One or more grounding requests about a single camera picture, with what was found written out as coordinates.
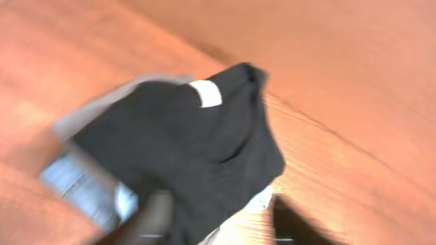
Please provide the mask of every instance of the white tag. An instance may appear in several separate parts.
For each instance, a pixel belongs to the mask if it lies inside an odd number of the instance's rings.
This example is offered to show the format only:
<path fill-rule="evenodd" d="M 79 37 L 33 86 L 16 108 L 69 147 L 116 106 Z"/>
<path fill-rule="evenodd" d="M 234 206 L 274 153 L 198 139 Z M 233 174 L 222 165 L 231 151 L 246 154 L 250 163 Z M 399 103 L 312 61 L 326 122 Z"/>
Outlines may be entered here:
<path fill-rule="evenodd" d="M 197 90 L 202 101 L 202 108 L 221 105 L 223 100 L 218 86 L 210 80 L 198 80 L 188 83 Z"/>

